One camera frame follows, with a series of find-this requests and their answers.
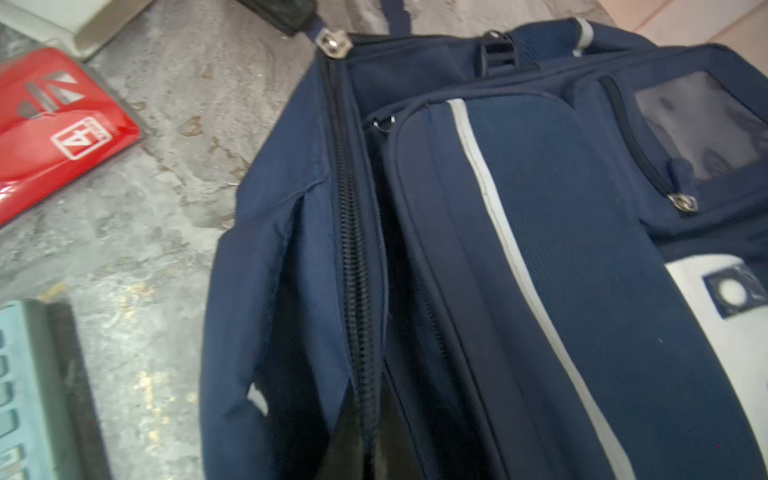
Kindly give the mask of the white hardcover book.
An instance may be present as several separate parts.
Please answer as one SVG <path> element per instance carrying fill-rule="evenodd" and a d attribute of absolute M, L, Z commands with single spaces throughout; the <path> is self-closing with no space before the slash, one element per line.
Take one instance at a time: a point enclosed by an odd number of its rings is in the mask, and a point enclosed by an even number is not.
<path fill-rule="evenodd" d="M 1 24 L 87 60 L 152 0 L 1 0 Z"/>

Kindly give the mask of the navy blue student backpack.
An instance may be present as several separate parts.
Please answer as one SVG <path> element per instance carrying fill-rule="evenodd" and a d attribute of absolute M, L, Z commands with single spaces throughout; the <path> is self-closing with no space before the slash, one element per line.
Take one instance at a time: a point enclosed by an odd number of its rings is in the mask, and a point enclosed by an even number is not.
<path fill-rule="evenodd" d="M 315 479 L 382 386 L 422 479 L 767 475 L 767 79 L 580 18 L 317 53 L 236 191 L 209 479 Z"/>

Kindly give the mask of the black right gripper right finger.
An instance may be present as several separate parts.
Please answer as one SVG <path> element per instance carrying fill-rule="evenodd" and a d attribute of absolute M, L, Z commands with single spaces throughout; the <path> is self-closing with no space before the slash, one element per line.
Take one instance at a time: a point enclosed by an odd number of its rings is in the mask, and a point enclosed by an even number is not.
<path fill-rule="evenodd" d="M 422 469 L 399 404 L 388 383 L 382 386 L 379 437 L 376 449 L 376 478 L 418 480 Z"/>

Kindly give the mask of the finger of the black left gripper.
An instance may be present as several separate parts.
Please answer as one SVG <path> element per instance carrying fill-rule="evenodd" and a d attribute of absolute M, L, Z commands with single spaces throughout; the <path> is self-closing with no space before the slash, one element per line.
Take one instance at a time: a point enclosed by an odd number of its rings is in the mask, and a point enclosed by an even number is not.
<path fill-rule="evenodd" d="M 238 0 L 283 34 L 304 32 L 316 14 L 316 0 Z"/>

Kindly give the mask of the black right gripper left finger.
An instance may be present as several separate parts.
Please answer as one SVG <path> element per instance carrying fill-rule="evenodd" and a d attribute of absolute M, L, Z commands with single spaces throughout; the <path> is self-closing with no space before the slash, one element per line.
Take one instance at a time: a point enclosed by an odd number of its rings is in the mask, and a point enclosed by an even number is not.
<path fill-rule="evenodd" d="M 363 480 L 364 448 L 354 391 L 348 389 L 316 480 Z"/>

